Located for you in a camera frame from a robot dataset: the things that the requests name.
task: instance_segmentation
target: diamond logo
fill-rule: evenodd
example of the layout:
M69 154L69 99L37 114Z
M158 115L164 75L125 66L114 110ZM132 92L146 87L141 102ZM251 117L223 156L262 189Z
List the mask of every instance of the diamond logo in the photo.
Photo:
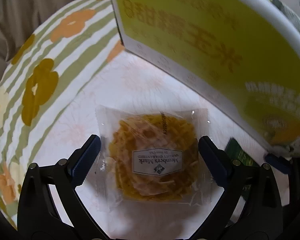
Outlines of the diamond logo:
M155 166L154 171L156 173L158 173L159 175L161 174L161 172L163 172L164 167L161 164L158 164L157 166Z

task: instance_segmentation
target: metal screw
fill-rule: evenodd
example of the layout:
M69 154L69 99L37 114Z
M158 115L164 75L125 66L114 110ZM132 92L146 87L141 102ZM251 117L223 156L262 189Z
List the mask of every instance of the metal screw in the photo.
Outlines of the metal screw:
M269 170L270 169L270 165L268 163L265 163L262 165L264 169Z
M65 165L67 163L67 159L61 159L58 161L59 165Z
M31 163L30 165L29 165L29 169L34 169L35 167L37 166L37 164L36 163Z
M241 162L240 162L239 160L237 160L237 159L234 159L234 160L232 161L232 164L233 164L234 166L240 166L240 165L241 165Z

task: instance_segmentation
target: waffle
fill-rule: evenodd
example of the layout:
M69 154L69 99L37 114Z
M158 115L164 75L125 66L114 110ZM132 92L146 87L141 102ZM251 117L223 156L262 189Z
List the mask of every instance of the waffle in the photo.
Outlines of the waffle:
M194 127L185 119L163 114L147 114L120 120L119 129L109 144L115 160L117 188L137 200L180 200L191 193L198 176L198 142ZM132 152L167 148L183 151L182 170L162 176L133 173Z

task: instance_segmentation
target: packaged waffle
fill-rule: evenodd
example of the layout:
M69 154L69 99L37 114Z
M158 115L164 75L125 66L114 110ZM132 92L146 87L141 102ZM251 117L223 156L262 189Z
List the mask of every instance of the packaged waffle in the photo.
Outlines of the packaged waffle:
M102 143L97 185L110 206L122 199L208 201L210 175L198 152L206 110L129 114L101 107L96 115Z

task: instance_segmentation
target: white label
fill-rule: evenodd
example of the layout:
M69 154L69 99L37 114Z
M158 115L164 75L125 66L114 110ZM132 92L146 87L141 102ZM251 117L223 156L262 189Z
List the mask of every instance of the white label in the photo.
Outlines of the white label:
M182 169L182 151L155 148L132 152L132 171L162 176Z

